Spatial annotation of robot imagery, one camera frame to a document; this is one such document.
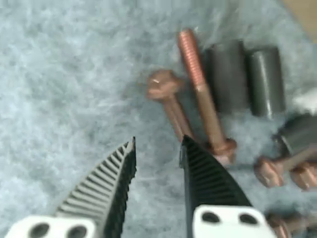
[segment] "bolt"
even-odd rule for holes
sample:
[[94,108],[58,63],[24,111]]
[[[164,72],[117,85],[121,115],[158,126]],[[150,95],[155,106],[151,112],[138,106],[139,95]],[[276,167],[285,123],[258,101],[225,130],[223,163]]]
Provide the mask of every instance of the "bolt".
[[278,215],[269,215],[268,224],[276,233],[277,238],[292,238],[292,233],[317,227],[317,216],[293,215],[287,219],[282,219]]
[[317,187],[317,162],[303,162],[291,171],[293,182],[302,190]]
[[274,161],[268,157],[260,157],[254,165],[255,175],[266,187],[283,186],[283,174],[291,171],[300,163],[317,155],[317,145],[313,144],[290,157],[280,157]]
[[222,164],[232,164],[235,160],[235,140],[225,138],[215,105],[207,85],[194,33],[186,29],[178,34],[178,46],[184,59],[187,72],[192,80],[211,152],[219,156]]
[[149,99],[158,100],[163,104],[180,142],[184,135],[194,138],[182,106],[176,98],[176,93],[183,84],[183,81],[177,78],[172,70],[158,70],[148,78],[147,96]]

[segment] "fuzzy rug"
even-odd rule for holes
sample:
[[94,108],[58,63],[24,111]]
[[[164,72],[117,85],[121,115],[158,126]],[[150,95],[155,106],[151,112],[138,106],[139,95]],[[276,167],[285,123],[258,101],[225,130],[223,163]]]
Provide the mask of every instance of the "fuzzy rug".
[[[145,98],[153,70],[170,68],[188,81],[176,42],[184,27],[202,49],[229,38],[278,45],[289,113],[295,96],[317,86],[314,46],[276,0],[0,1],[0,237],[17,220],[51,211],[132,136],[138,171],[122,237],[185,237],[179,143],[162,106]],[[204,137],[190,87],[180,100]],[[276,153],[270,136],[285,119],[221,117],[239,144],[230,172],[263,212],[317,209],[316,193],[288,178],[266,189],[239,167]]]

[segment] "metal bushing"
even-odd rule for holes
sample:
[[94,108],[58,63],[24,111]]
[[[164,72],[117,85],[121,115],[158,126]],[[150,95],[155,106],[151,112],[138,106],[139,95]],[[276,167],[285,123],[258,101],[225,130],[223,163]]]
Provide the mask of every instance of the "metal bushing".
[[275,114],[284,112],[284,84],[278,48],[250,51],[247,64],[253,115],[272,119]]
[[243,41],[213,44],[209,50],[213,100],[218,112],[230,114],[250,107]]
[[317,116],[301,115],[289,120],[273,140],[283,155],[294,155],[317,143]]

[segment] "white object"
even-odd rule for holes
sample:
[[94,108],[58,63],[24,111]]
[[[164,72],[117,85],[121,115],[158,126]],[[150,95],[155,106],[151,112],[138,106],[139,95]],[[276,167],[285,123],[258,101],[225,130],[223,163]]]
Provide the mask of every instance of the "white object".
[[15,223],[5,238],[100,238],[90,219],[29,216]]
[[317,88],[297,96],[293,99],[293,104],[300,113],[317,114]]
[[252,207],[201,205],[194,211],[193,238],[276,238]]

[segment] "hole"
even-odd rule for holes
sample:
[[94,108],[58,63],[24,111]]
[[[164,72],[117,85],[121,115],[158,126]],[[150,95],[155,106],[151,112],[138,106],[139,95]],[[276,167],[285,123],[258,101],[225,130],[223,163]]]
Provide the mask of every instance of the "hole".
[[249,214],[240,215],[240,221],[242,223],[251,224],[251,225],[256,225],[258,223],[258,221]]
[[220,219],[215,213],[205,212],[203,214],[203,221],[211,222],[211,223],[218,223],[218,222],[220,222]]
[[86,233],[87,229],[84,226],[76,226],[68,232],[67,238],[84,238]]
[[48,231],[50,226],[47,223],[40,223],[33,227],[30,231],[30,238],[41,238],[44,237]]

